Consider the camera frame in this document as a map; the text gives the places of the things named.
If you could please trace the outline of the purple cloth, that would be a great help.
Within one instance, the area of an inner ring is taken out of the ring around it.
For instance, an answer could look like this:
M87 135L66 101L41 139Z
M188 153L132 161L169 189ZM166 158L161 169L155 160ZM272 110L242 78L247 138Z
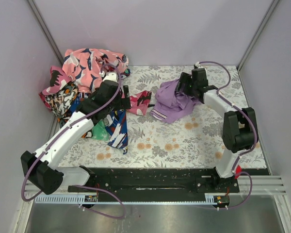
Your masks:
M157 100L150 115L168 124L191 114L194 107L200 104L196 98L176 92L179 79L164 82L155 94Z

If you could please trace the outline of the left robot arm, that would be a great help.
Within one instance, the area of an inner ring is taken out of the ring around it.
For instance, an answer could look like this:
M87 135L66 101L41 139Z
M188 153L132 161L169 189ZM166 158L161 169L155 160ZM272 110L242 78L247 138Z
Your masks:
M84 185L90 173L82 167L58 168L59 163L71 147L95 124L102 121L112 110L130 108L129 87L120 82L103 81L100 87L83 100L68 122L43 146L21 156L25 191L27 181L40 192L54 193L61 186Z

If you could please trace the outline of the pink camouflage cloth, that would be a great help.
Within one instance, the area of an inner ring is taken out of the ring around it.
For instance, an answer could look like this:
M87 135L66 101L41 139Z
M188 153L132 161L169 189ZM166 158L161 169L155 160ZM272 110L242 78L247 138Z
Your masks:
M63 89L72 79L69 78L60 67L52 66L50 68L51 79L49 87L42 91L43 95L51 95ZM131 108L129 112L136 115L145 116L151 100L150 91L142 91L138 94L130 96Z

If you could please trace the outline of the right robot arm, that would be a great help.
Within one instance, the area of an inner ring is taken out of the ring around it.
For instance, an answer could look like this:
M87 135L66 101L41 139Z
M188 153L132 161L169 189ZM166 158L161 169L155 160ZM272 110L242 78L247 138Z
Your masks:
M175 88L178 93L197 98L208 105L223 119L223 156L212 169L208 178L197 182L199 192L224 192L235 184L241 174L239 160L252 151L258 141L255 111L251 107L240 109L220 94L219 89L209 85L205 68L195 68L181 73Z

